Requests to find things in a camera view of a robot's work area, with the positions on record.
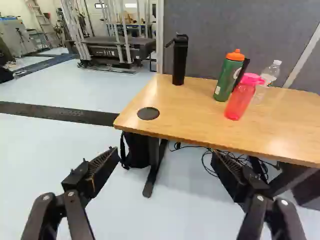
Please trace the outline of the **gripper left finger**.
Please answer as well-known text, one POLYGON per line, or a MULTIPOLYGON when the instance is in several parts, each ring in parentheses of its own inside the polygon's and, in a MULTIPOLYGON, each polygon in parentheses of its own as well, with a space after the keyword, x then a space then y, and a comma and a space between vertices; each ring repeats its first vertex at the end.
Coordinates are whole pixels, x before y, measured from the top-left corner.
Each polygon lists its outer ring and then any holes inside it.
POLYGON ((55 240, 63 218, 67 219, 73 240, 95 239, 85 208, 99 194, 119 161, 117 147, 110 147, 91 161, 84 159, 61 182, 62 194, 46 192, 34 200, 21 239, 55 240))

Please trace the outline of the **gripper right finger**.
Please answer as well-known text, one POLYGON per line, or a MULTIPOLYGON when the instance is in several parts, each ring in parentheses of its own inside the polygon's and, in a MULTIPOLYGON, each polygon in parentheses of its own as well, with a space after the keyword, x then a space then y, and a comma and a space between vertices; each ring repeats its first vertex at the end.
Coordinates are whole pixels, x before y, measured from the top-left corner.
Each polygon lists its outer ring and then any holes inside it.
POLYGON ((264 225, 273 240, 304 240, 306 235, 295 205, 283 198, 274 199, 269 186, 248 165, 212 151, 211 166, 232 200, 245 213, 238 240, 259 240, 264 225))

